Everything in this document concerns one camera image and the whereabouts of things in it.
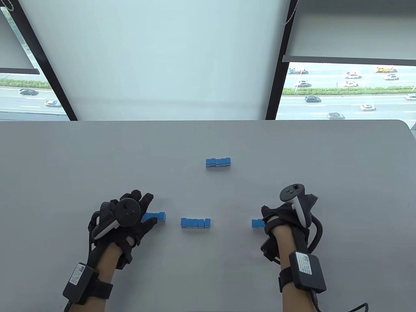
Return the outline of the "person's left hand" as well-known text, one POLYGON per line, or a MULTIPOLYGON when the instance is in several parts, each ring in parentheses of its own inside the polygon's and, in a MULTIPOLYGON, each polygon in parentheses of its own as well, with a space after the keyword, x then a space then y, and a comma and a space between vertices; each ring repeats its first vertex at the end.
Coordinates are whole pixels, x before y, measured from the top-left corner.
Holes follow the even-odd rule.
POLYGON ((146 235, 157 223, 157 217, 142 221, 153 195, 142 195, 137 189, 125 193, 119 200, 113 199, 101 204, 92 214, 88 224, 89 253, 87 265, 96 269, 104 252, 114 243, 121 249, 117 257, 116 269, 123 269, 131 263, 131 251, 139 246, 146 235))

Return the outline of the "person's right hand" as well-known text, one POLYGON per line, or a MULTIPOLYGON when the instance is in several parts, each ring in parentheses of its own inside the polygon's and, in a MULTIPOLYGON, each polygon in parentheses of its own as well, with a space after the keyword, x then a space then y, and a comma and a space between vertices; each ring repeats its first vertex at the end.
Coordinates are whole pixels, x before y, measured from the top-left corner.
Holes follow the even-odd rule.
POLYGON ((285 202, 278 208, 261 208, 265 233, 268 236, 260 249, 264 256, 272 262, 280 264, 280 252, 275 235, 272 230, 280 225, 289 225, 295 230, 295 242, 299 251, 311 254, 323 235, 321 222, 311 213, 318 201, 313 194, 299 194, 293 198, 295 203, 285 202))

